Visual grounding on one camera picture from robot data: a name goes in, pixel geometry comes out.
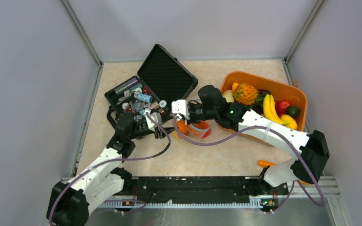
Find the small orange pumpkin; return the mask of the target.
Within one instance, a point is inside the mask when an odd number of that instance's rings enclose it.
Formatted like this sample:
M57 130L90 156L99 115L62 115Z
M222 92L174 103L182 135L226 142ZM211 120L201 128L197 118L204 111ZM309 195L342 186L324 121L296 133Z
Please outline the small orange pumpkin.
M210 128L206 121L192 123L189 125L191 133L196 137L202 137L203 133Z

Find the clear zip top bag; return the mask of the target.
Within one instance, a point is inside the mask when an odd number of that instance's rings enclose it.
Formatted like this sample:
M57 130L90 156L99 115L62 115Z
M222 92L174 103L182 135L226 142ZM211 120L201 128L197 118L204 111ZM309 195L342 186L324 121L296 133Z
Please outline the clear zip top bag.
M185 121L171 120L173 126L178 128L181 134L191 140L202 140L209 137L212 133L211 124L207 121L200 121L198 123L186 124Z

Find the orange tangerine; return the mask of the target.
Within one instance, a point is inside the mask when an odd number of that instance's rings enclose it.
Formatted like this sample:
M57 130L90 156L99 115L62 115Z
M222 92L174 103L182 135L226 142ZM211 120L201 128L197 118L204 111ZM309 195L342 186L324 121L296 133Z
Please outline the orange tangerine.
M177 121L176 122L177 128L179 129L180 133L187 135L189 133L188 128L184 121Z

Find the red apple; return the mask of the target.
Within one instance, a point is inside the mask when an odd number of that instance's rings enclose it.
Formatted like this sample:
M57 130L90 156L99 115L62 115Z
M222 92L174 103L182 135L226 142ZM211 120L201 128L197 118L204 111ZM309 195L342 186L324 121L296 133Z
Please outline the red apple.
M202 139L205 139L205 138L207 138L209 135L211 135L211 133L212 133L212 129L207 129L204 133L203 133L203 135L202 135Z

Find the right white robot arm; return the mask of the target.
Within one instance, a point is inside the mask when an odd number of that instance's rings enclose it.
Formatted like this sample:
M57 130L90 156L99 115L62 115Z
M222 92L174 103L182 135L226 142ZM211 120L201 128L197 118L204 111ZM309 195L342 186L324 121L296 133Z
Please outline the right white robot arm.
M318 183L329 159L329 148L322 132L314 130L306 133L273 122L251 107L227 102L213 85L202 87L198 95L198 103L187 100L174 102L173 111L178 109L187 123L214 120L223 128L261 139L291 157L264 169L263 178L257 181L261 193L270 194L277 186L296 180Z

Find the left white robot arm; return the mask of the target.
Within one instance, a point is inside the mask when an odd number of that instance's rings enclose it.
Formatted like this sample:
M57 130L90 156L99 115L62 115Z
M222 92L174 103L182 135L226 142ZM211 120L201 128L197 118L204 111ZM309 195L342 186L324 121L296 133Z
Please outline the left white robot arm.
M113 174L125 161L144 161L164 154L167 146L157 154L127 158L123 151L132 151L132 141L117 139L115 146L104 148L101 154L78 176L66 183L58 182L52 188L47 220L50 226L83 226L91 213L115 193L128 194L132 190L132 181L126 177Z

